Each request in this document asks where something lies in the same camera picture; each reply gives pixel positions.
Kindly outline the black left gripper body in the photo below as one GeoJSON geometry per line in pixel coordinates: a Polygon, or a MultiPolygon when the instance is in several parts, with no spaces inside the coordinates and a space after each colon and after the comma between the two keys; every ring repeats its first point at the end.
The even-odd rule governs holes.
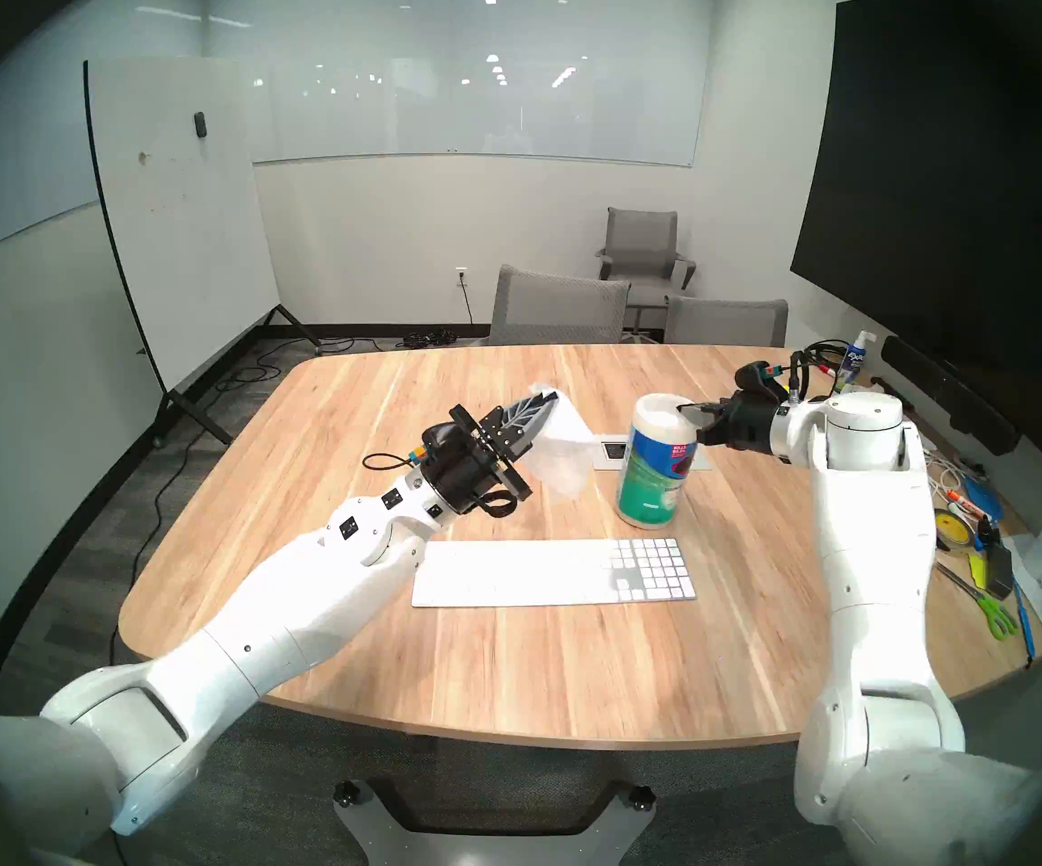
{"type": "Polygon", "coordinates": [[[447,423],[431,427],[431,486],[454,514],[476,508],[494,518],[512,514],[532,494],[515,468],[518,460],[463,406],[450,410],[447,423]]]}

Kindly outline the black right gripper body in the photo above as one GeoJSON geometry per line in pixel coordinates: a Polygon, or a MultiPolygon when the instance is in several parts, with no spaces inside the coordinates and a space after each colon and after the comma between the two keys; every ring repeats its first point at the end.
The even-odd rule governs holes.
{"type": "Polygon", "coordinates": [[[737,390],[717,404],[717,445],[739,451],[771,453],[772,423],[787,410],[789,394],[779,396],[737,390]]]}

